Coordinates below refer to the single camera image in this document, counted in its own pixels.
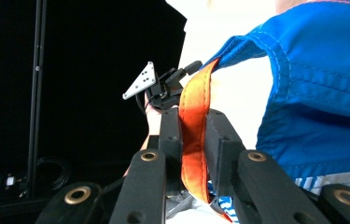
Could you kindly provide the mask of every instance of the triangular metal plate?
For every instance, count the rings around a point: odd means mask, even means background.
[[[122,98],[124,100],[128,100],[129,98],[136,95],[138,92],[143,91],[148,87],[154,85],[156,81],[157,80],[155,78],[154,63],[148,62],[147,66],[136,78],[132,86],[125,93],[122,94]]]

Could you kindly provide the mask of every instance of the orange strap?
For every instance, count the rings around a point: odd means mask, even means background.
[[[204,156],[205,120],[210,107],[210,75],[217,62],[218,59],[212,61],[189,81],[179,105],[184,144],[181,178],[189,192],[206,203],[209,196]]]

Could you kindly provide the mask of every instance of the person's arm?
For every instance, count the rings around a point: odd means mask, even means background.
[[[148,98],[145,95],[145,108],[146,108],[146,118],[148,124],[148,136],[146,137],[145,142],[140,147],[140,150],[147,149],[148,138],[150,135],[160,135],[161,128],[161,111],[155,109],[148,103]],[[126,170],[124,176],[128,174],[129,168]]]

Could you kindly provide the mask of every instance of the black metal frame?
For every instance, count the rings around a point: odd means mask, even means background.
[[[148,149],[133,156],[124,179],[103,190],[92,183],[68,186],[36,223],[165,223],[165,197],[184,189],[180,130],[177,108],[164,111],[161,135],[150,136]],[[270,155],[246,150],[226,116],[216,110],[206,118],[205,154],[217,196],[232,197],[242,223],[350,223],[350,187],[328,185],[320,196],[300,189]],[[80,188],[89,192],[77,196]],[[107,195],[115,190],[120,193],[110,203]],[[66,197],[84,201],[70,204]]]

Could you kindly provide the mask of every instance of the hand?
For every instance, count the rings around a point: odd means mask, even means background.
[[[161,128],[162,111],[154,108],[148,103],[147,95],[145,94],[145,108],[148,123],[148,135],[159,135]]]

